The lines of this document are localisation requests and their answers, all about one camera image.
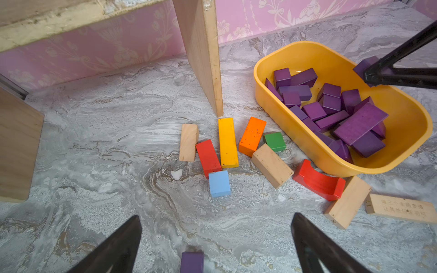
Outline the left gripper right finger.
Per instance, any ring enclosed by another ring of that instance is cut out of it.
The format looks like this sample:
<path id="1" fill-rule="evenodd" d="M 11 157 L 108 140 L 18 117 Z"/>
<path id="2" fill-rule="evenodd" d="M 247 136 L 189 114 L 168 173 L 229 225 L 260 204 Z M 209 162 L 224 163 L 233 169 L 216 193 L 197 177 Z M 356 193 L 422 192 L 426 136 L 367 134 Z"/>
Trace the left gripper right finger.
<path id="1" fill-rule="evenodd" d="M 294 214 L 290 227 L 304 273 L 322 273 L 321 264 L 331 273 L 369 272 L 301 213 Z"/>

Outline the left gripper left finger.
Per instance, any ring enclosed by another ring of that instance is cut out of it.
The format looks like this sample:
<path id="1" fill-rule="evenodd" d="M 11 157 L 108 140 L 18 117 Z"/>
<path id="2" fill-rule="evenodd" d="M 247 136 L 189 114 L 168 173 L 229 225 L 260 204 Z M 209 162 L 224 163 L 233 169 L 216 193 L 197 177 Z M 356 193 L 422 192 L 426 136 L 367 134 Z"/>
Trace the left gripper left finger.
<path id="1" fill-rule="evenodd" d="M 140 217 L 134 215 L 68 271 L 70 273 L 131 273 L 141 234 Z"/>

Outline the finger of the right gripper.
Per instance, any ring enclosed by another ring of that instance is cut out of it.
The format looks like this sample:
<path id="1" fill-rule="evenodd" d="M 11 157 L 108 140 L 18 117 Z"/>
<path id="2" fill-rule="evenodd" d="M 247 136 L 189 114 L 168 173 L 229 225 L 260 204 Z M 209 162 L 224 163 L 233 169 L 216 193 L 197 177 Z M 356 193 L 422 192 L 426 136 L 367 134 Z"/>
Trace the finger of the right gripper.
<path id="1" fill-rule="evenodd" d="M 419 50 L 423 46 L 429 44 L 437 38 L 437 22 L 432 22 L 429 26 L 423 29 L 421 32 L 410 38 L 404 44 L 388 53 L 381 58 L 378 62 L 371 65 L 368 69 L 371 70 L 383 70 L 385 67 L 395 68 L 394 64 L 407 55 Z"/>
<path id="2" fill-rule="evenodd" d="M 409 86 L 424 89 L 437 89 L 436 68 L 391 68 L 391 73 L 367 69 L 364 81 L 372 85 Z"/>

